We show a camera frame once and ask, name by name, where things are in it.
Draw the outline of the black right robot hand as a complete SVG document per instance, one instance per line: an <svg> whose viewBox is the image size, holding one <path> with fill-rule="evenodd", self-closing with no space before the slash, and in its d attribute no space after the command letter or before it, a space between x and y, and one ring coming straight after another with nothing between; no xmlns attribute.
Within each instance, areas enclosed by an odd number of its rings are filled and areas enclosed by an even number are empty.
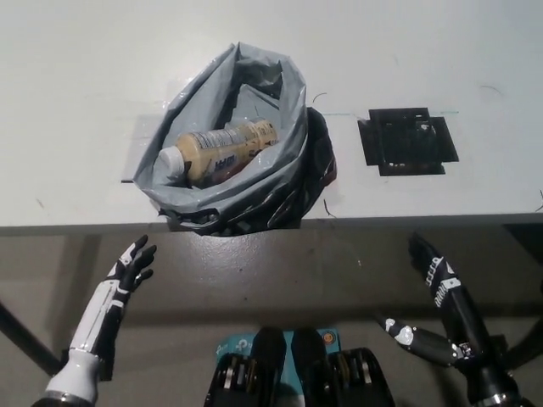
<svg viewBox="0 0 543 407"><path fill-rule="evenodd" d="M506 368L495 349L467 286L446 257L421 235L408 239L411 265L423 279L446 335L408 325L392 316L376 315L378 324L401 348L436 365L458 369L464 376L507 379Z"/></svg>

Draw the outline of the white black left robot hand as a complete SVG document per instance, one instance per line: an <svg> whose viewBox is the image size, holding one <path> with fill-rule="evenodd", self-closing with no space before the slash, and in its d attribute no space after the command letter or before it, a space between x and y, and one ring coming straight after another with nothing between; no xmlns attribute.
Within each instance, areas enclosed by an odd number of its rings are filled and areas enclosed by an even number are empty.
<svg viewBox="0 0 543 407"><path fill-rule="evenodd" d="M97 285L71 340L71 349L103 359L115 348L131 295L154 273L149 266L157 247L147 243L146 235L132 243Z"/></svg>

